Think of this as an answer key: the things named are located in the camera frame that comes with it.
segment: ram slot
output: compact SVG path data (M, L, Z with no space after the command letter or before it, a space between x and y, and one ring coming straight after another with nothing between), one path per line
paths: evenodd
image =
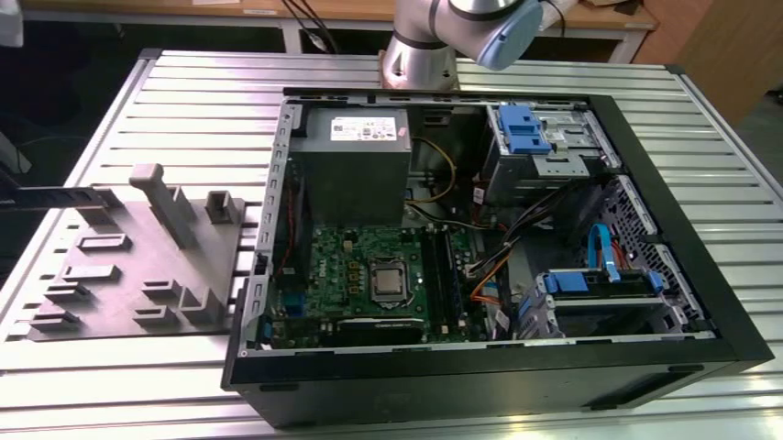
M434 332L443 333L443 326L457 327L461 313L454 299L459 292L454 291L450 237L443 231L422 232L421 242L430 325Z

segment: power supply label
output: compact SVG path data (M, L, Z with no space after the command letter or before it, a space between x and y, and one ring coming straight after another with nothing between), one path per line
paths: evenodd
M336 117L332 119L332 140L396 140L392 117Z

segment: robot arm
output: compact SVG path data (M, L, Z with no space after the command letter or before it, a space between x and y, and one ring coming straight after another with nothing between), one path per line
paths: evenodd
M395 89L450 89L455 50L479 66L506 69L539 32L539 0L406 0L396 2L394 37L383 77Z

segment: metal worktable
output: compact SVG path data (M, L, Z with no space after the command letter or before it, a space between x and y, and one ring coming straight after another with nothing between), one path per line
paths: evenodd
M150 52L96 130L68 185L131 190L135 162L167 166L187 197L212 189L251 202L234 280L248 273L282 87L379 87L375 57ZM522 62L459 67L467 90L611 94L778 360L710 379L633 411L319 429L346 438L773 438L783 433L783 190L689 78L663 67ZM0 433L79 438L272 435L219 387L227 335L34 343L28 320L82 218L51 211L0 293Z

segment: floor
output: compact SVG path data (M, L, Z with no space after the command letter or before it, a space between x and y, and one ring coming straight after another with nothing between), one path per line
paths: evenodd
M380 34L335 37L343 51L371 54L388 39ZM35 164L26 175L15 175L22 184L63 184L144 48L284 51L278 31L268 28L132 25L119 32L112 25L28 23L24 52L0 49L0 131L26 144L23 154ZM774 96L763 99L738 133L783 181L783 105ZM42 216L3 214L0 285Z

